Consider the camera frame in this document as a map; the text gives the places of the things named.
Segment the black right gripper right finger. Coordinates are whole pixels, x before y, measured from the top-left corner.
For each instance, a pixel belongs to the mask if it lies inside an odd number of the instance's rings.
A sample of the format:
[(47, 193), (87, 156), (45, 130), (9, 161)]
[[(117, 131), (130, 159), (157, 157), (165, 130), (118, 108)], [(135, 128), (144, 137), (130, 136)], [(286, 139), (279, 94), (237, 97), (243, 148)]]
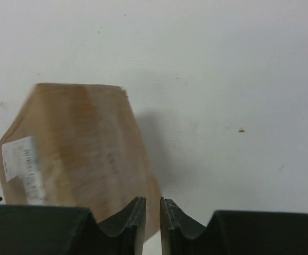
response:
[(308, 254), (308, 214), (217, 210), (204, 226), (161, 198), (163, 254)]

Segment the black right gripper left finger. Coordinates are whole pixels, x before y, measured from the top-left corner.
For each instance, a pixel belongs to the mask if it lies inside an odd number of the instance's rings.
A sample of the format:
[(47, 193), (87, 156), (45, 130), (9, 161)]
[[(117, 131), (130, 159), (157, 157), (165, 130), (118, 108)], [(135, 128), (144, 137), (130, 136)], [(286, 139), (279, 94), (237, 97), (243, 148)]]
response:
[(84, 207), (0, 205), (0, 254), (141, 254), (146, 199), (98, 223)]

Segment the brown cardboard express box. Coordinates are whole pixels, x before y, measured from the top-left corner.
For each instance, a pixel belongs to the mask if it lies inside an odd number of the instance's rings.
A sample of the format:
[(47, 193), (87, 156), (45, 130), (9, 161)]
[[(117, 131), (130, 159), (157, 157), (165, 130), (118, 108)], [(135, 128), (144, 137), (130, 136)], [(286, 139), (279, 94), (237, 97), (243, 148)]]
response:
[(89, 208), (101, 222), (146, 198), (145, 238), (162, 195), (127, 93), (101, 84), (39, 83), (0, 140), (7, 204)]

